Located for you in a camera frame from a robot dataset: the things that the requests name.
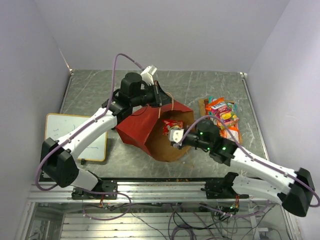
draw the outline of bag handle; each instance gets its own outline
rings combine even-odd
[[[170,92],[165,91],[165,93],[171,97],[171,100],[172,100],[171,111],[172,111],[174,109],[174,103],[175,103],[174,97]],[[161,115],[161,107],[159,107],[158,119],[160,118],[160,115]]]

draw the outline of robotic arm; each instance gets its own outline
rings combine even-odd
[[[120,88],[113,93],[112,102],[106,114],[104,112],[109,100],[72,132],[57,140],[46,139],[42,144],[41,160],[60,144],[65,141],[67,144],[48,158],[42,170],[62,188],[72,185],[85,190],[107,192],[103,181],[92,172],[79,169],[75,160],[101,134],[115,128],[130,116],[133,113],[133,107],[149,105],[152,108],[158,108],[172,102],[159,83],[153,81],[156,70],[154,66],[149,66],[141,74],[127,73],[121,81]]]
[[[184,129],[172,129],[169,133],[171,144],[178,145],[180,149],[184,146],[200,148],[209,152],[210,157],[217,163],[246,170],[258,177],[250,178],[229,172],[221,185],[206,184],[205,188],[201,189],[206,192],[207,197],[219,194],[228,188],[238,195],[249,194],[269,199],[281,204],[284,209],[296,216],[306,216],[313,194],[288,175],[298,178],[314,190],[315,187],[309,171],[304,168],[295,171],[279,166],[245,148],[239,148],[234,141],[221,137],[220,129],[207,118],[196,125],[196,132],[189,132],[183,138],[184,134]]]

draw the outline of marble tabletop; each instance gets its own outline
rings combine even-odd
[[[110,70],[73,70],[73,76],[62,106],[63,114],[91,116],[110,95]],[[117,70],[116,88],[128,70]],[[248,93],[240,73],[217,71],[157,71],[155,79],[161,88],[174,99],[193,109],[194,117],[200,117],[198,100],[224,97],[237,103],[242,145],[252,153],[265,157]],[[201,150],[190,149],[175,162],[154,160],[141,149],[124,144],[116,130],[107,133],[107,158],[103,162],[87,161],[79,168],[89,170],[100,177],[114,178],[206,178],[224,177],[227,172],[252,176],[237,168],[218,164]]]

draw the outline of red bag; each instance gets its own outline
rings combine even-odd
[[[163,135],[163,119],[183,121],[184,128],[195,121],[192,109],[174,101],[173,105],[161,107],[160,118],[159,108],[143,107],[117,125],[116,130],[125,144],[142,149],[157,161],[174,162],[190,147],[179,150],[171,146],[168,136]]]

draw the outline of gray wall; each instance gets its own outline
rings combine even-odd
[[[72,69],[248,72],[289,0],[35,2]]]
[[[0,1],[0,239],[12,240],[69,69],[32,0]]]
[[[318,193],[319,13],[320,1],[291,0],[248,73],[271,161],[311,171]],[[310,208],[299,219],[304,239],[319,239],[319,216],[319,208]]]

